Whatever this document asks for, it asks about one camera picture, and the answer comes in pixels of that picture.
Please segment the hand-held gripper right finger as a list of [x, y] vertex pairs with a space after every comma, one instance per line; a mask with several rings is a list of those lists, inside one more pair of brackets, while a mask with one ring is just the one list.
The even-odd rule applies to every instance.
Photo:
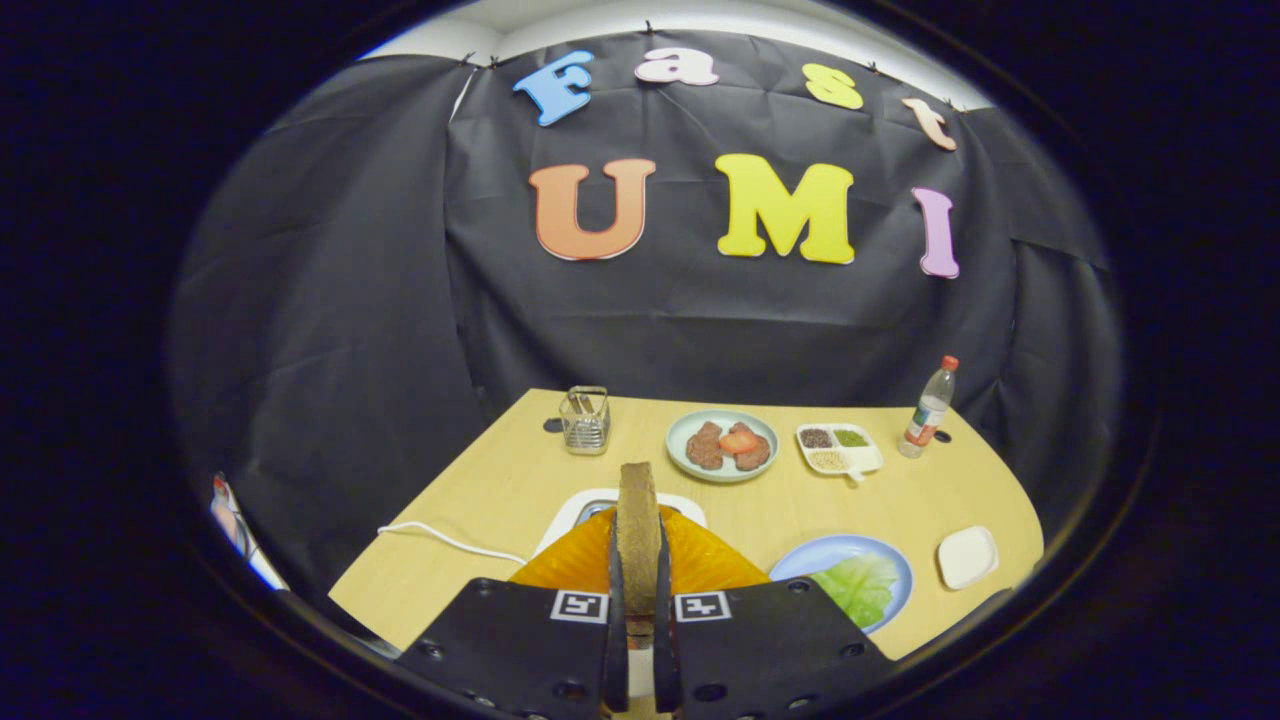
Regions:
[[812, 719], [869, 708], [892, 660], [812, 579], [671, 592], [655, 616], [655, 710]]

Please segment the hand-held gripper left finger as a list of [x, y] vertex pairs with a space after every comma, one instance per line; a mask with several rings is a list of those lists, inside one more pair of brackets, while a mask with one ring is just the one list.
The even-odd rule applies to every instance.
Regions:
[[474, 578], [397, 665], [470, 703], [521, 719], [605, 719], [625, 712], [628, 642], [611, 577], [613, 520], [595, 512], [603, 592]]

